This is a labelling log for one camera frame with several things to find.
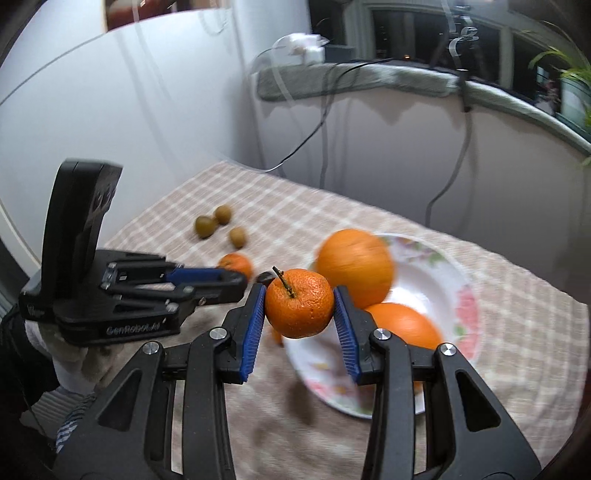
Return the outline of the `large orange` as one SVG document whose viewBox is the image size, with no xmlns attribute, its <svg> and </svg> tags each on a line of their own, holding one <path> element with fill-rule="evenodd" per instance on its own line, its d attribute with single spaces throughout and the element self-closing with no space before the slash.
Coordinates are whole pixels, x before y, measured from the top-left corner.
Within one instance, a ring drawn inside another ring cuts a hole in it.
<svg viewBox="0 0 591 480">
<path fill-rule="evenodd" d="M 370 313 L 377 327 L 391 331 L 407 344 L 436 349 L 443 337 L 436 325 L 416 310 L 398 303 L 380 303 L 369 306 Z"/>
<path fill-rule="evenodd" d="M 332 287 L 345 286 L 353 305 L 365 309 L 387 298 L 396 263 L 389 247 L 378 236 L 365 230 L 344 229 L 322 243 L 315 258 L 315 271 Z"/>
</svg>

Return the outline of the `mandarin with stem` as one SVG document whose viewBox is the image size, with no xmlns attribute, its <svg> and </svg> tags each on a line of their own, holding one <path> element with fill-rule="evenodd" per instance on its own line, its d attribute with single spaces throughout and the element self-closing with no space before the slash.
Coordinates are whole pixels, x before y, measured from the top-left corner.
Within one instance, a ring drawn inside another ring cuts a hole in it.
<svg viewBox="0 0 591 480">
<path fill-rule="evenodd" d="M 325 277 L 305 269 L 281 271 L 266 289 L 266 318 L 278 334 L 290 339 L 318 335 L 335 309 L 332 287 Z"/>
</svg>

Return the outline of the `kiwi front left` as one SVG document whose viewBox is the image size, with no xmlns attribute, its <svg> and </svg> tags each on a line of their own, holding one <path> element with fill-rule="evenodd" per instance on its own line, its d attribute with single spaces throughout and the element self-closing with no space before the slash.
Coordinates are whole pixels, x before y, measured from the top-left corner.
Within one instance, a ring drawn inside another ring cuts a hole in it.
<svg viewBox="0 0 591 480">
<path fill-rule="evenodd" d="M 194 232 L 199 239 L 207 239 L 211 237 L 218 227 L 218 222 L 215 217 L 200 215 L 194 220 Z"/>
</svg>

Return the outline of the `middle mandarin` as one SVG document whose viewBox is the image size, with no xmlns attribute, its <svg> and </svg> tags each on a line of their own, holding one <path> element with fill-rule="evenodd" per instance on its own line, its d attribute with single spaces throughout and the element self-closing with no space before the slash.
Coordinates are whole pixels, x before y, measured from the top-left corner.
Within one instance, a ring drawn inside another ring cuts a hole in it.
<svg viewBox="0 0 591 480">
<path fill-rule="evenodd" d="M 240 274 L 245 275 L 247 280 L 252 279 L 253 274 L 253 267 L 252 263 L 250 262 L 249 258 L 245 255 L 240 253 L 229 253 L 224 255 L 217 263 L 217 267 L 229 270 L 233 272 L 238 272 Z"/>
</svg>

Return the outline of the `kiwi back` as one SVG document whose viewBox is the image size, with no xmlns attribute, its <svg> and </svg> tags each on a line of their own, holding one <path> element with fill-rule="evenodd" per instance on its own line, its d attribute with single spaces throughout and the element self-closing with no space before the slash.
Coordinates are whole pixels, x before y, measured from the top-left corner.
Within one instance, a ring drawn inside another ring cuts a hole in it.
<svg viewBox="0 0 591 480">
<path fill-rule="evenodd" d="M 228 204 L 218 206 L 214 210 L 214 218 L 219 225 L 228 225 L 232 218 L 232 209 Z"/>
</svg>

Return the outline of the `kiwi near orange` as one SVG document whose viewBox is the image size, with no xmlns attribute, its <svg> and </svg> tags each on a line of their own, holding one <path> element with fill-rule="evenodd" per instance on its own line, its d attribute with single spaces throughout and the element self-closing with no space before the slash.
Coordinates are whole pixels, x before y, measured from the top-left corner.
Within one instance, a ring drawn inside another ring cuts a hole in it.
<svg viewBox="0 0 591 480">
<path fill-rule="evenodd" d="M 235 249 L 242 249 L 247 243 L 247 235 L 242 227 L 234 227 L 228 233 L 229 241 Z"/>
</svg>

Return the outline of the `pink plaid tablecloth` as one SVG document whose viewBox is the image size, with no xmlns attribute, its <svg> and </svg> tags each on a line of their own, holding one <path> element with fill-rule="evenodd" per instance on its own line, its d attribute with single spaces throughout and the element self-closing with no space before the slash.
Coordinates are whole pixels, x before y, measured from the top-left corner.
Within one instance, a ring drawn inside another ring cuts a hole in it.
<svg viewBox="0 0 591 480">
<path fill-rule="evenodd" d="M 329 235 L 346 228 L 425 240 L 455 259 L 475 288 L 484 333 L 477 370 L 518 424 L 542 463 L 575 427 L 589 358 L 587 307 L 529 271 L 473 243 L 402 216 L 274 176 L 220 162 L 170 190 L 123 226 L 114 220 L 151 186 L 121 176 L 105 216 L 103 247 L 212 266 L 228 252 L 217 233 L 199 240 L 194 220 L 221 204 L 249 235 L 256 272 L 305 268 Z M 264 335 L 249 381 L 225 391 L 235 471 L 240 479 L 356 479 L 368 422 L 311 394 Z"/>
</svg>

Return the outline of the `white floral plate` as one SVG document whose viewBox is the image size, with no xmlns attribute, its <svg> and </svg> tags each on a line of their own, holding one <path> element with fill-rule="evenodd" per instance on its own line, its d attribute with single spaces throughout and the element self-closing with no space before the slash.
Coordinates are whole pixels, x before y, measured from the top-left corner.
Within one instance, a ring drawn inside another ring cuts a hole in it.
<svg viewBox="0 0 591 480">
<path fill-rule="evenodd" d="M 484 338 L 476 288 L 458 261 L 423 239 L 394 233 L 378 235 L 397 264 L 388 302 L 406 305 L 430 319 L 443 340 L 456 345 L 476 365 Z M 344 362 L 335 324 L 318 336 L 283 341 L 298 377 L 325 404 L 369 420 L 374 388 L 353 383 Z"/>
</svg>

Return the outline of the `grey windowsill cloth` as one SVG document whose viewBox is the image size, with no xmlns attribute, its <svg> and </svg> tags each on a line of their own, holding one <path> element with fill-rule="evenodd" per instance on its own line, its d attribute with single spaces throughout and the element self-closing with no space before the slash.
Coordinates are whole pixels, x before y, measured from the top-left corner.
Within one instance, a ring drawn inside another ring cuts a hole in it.
<svg viewBox="0 0 591 480">
<path fill-rule="evenodd" d="M 283 87 L 294 100 L 379 88 L 432 98 L 445 98 L 460 92 L 459 79 L 452 73 L 426 68 L 386 64 L 318 64 L 311 66 L 267 67 L 256 80 L 256 95 L 266 102 L 284 100 Z M 581 153 L 590 153 L 590 141 L 542 110 L 493 86 L 469 81 L 468 103 L 501 112 L 536 125 Z"/>
</svg>

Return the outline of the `white power strip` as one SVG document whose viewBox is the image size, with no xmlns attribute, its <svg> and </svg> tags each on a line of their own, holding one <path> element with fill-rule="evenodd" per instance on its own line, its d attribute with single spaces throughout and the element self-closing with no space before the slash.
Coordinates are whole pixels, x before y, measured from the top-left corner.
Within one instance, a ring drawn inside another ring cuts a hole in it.
<svg viewBox="0 0 591 480">
<path fill-rule="evenodd" d="M 291 33 L 280 37 L 270 50 L 273 65 L 315 65 L 325 62 L 329 40 L 318 34 Z"/>
</svg>

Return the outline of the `potted spider plant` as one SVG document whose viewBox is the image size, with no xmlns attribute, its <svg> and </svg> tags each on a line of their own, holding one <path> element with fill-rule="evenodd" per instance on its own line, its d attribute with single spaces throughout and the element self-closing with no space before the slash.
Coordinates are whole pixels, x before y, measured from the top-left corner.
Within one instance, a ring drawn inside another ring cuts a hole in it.
<svg viewBox="0 0 591 480">
<path fill-rule="evenodd" d="M 582 136 L 590 137 L 590 60 L 570 37 L 567 40 L 570 47 L 566 51 L 547 44 L 528 67 L 556 73 L 559 84 L 556 94 L 553 94 L 554 83 L 550 78 L 545 79 L 548 100 L 559 103 L 560 119 Z"/>
</svg>

